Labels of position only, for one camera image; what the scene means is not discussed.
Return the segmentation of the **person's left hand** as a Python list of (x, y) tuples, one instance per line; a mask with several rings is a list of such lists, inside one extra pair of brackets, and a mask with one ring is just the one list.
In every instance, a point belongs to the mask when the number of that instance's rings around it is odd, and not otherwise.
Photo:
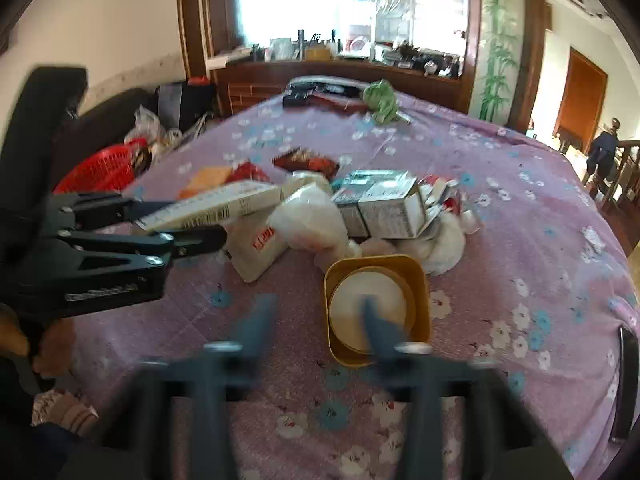
[[(36, 337), (32, 370), (43, 377), (66, 374), (73, 363), (73, 350), (77, 339), (75, 324), (71, 318), (52, 322), (42, 335)], [(1, 354), (27, 358), (32, 351), (17, 316), (7, 306), (1, 306)]]

